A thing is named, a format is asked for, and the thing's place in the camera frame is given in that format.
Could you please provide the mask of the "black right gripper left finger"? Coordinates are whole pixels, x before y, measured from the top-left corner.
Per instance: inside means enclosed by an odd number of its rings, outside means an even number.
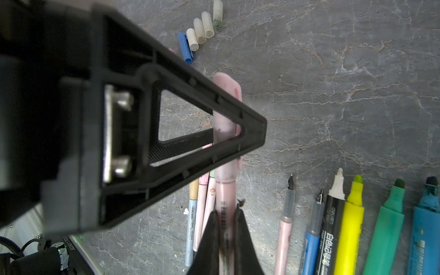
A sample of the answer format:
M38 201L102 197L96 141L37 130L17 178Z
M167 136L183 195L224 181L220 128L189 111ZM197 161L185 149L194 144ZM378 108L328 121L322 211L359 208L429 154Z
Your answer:
M187 275L218 275L220 224L216 211L210 213L197 255Z

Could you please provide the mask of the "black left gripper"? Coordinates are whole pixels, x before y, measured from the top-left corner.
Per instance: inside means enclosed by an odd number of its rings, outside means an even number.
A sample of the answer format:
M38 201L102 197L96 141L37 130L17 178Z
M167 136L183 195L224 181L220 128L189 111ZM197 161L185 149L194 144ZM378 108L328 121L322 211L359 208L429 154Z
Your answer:
M1 225L37 204L52 235L101 230L81 173L92 15L102 1L1 2Z

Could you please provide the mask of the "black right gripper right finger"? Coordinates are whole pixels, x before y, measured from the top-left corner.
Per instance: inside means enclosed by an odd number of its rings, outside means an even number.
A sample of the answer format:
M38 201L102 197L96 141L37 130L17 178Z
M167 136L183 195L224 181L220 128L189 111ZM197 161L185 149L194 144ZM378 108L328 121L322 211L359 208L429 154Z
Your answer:
M245 214L244 200L238 200L234 215L234 273L235 275L263 275L252 242Z

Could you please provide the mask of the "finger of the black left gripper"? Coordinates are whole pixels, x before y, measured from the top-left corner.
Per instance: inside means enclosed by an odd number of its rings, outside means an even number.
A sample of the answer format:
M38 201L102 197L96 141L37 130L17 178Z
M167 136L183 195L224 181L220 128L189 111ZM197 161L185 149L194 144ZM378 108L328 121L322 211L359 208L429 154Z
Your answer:
M265 143L267 120L118 11L99 9L99 117L103 159L99 224L116 225L190 181ZM165 137L164 95L211 118Z

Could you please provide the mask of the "purple capped pink pen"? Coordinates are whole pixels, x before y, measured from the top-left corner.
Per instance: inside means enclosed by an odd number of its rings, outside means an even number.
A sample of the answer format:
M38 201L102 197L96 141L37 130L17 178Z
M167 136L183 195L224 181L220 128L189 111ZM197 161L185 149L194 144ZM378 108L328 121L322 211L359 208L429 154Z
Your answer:
M285 193L284 208L280 220L280 229L278 234L278 244L275 263L275 275L286 274L286 263L288 259L289 244L294 216L294 201L296 191L294 189L293 175L288 179L288 186Z

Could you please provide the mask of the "green capped pink pen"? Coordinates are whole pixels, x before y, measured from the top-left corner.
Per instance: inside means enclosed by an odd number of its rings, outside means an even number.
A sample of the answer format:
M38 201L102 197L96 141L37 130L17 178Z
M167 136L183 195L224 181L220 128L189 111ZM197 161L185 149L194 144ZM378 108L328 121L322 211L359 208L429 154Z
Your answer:
M216 186L215 171L212 170L209 173L209 182L208 182L208 189L207 189L207 195L206 195L206 205L205 205L205 212L204 212L204 218L203 218L202 234L204 234L204 232L205 232L209 215L214 210L215 200L216 200L215 186Z

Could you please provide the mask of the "black marker white cap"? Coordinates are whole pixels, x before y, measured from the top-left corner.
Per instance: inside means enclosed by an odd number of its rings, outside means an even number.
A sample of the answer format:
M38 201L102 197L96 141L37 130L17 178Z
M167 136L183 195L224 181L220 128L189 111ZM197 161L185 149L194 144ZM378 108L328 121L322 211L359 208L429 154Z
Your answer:
M343 169L339 168L327 195L314 275L334 274L344 203L346 201L343 183Z

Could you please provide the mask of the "yellow highlighter marker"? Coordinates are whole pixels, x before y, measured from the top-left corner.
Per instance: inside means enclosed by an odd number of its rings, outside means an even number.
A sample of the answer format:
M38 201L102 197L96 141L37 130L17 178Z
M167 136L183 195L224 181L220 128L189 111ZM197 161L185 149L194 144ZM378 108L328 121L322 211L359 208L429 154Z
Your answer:
M364 218L363 178L357 175L351 186L351 192L344 203L343 219L336 262L335 275L354 275L358 258L360 235Z

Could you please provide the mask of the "blue pen cap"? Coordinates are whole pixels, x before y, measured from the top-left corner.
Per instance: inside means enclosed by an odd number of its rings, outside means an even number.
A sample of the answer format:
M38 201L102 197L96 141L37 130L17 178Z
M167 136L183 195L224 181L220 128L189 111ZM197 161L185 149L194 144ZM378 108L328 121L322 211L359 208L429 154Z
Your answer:
M193 56L193 52L190 50L187 35L182 32L179 32L178 41L184 61L188 64L192 64L194 56Z

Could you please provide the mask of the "green highlighter marker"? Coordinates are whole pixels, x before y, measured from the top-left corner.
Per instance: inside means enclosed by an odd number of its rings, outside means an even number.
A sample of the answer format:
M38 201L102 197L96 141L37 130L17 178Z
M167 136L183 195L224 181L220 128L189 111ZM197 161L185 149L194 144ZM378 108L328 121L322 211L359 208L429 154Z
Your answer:
M367 259L364 275L389 275L393 268L402 227L405 182L397 179L390 196L380 207Z

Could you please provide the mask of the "translucent yellow highlighter cap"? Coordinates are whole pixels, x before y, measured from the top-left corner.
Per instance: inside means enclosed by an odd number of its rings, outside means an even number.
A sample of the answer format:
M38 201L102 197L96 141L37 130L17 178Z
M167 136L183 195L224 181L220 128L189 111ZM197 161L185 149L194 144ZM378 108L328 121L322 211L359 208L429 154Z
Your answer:
M202 20L200 18L195 18L193 20L193 25L194 25L197 43L199 45L204 44L206 42L207 38L205 35L205 29L204 29L204 25L203 25Z

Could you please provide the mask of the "blue highlighter marker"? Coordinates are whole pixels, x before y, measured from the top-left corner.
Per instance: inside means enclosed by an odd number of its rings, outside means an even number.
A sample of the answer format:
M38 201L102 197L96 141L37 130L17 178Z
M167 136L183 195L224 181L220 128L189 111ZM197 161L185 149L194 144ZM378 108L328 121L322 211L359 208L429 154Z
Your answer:
M435 176L426 179L423 195L414 208L408 275L440 273L440 186Z

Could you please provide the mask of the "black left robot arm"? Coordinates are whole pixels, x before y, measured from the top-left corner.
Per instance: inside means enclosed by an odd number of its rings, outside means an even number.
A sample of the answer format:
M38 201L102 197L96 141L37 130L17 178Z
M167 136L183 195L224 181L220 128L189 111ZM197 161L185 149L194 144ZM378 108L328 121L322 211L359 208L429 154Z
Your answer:
M236 198L267 120L108 1L1 2L1 226L44 210L38 250L5 241L3 275L94 274L74 235L108 229L214 171L191 275L260 275Z

